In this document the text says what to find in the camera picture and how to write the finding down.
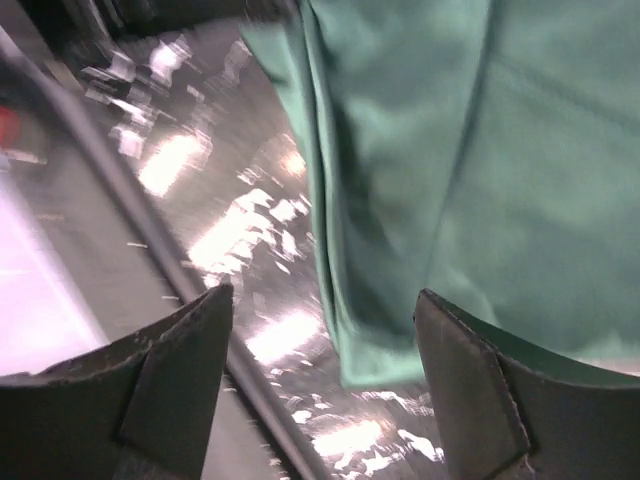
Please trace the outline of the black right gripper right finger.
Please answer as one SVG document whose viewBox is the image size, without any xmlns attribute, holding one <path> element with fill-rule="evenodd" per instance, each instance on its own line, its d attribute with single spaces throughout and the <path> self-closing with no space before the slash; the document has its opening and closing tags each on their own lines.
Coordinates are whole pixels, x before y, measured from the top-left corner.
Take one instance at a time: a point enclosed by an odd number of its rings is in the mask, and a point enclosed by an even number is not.
<svg viewBox="0 0 640 480">
<path fill-rule="evenodd" d="M 451 478 L 638 478 L 638 377 L 538 347 L 430 290 L 414 323 Z"/>
</svg>

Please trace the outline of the black marble pattern mat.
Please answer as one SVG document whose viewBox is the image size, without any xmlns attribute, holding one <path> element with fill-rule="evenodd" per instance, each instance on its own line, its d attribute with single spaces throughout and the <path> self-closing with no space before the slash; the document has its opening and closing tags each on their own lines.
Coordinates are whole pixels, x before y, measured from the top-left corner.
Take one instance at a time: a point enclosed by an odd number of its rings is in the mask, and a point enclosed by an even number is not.
<svg viewBox="0 0 640 480">
<path fill-rule="evenodd" d="M 268 479 L 442 479 L 422 383 L 349 390 L 325 329 L 306 166 L 233 23 L 59 50 L 184 250 L 194 287 L 234 287 L 228 396 Z"/>
</svg>

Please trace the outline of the dark green cloth napkin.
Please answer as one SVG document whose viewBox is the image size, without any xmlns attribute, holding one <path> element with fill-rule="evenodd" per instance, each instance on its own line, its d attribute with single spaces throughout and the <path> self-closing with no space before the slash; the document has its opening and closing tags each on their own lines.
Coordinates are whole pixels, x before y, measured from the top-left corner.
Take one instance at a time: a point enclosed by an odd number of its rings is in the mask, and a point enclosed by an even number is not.
<svg viewBox="0 0 640 480">
<path fill-rule="evenodd" d="M 420 378 L 428 288 L 568 357 L 639 355 L 639 5 L 303 1 L 244 40 L 307 163 L 349 387 Z"/>
</svg>

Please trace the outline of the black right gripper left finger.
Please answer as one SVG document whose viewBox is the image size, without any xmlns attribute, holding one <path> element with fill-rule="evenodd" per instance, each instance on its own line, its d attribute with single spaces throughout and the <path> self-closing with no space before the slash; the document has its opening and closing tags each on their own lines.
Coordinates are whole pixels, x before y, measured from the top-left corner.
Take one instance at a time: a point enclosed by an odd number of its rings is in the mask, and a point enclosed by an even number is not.
<svg viewBox="0 0 640 480">
<path fill-rule="evenodd" d="M 220 285 L 108 346 L 2 377 L 2 478 L 200 478 L 232 323 Z"/>
</svg>

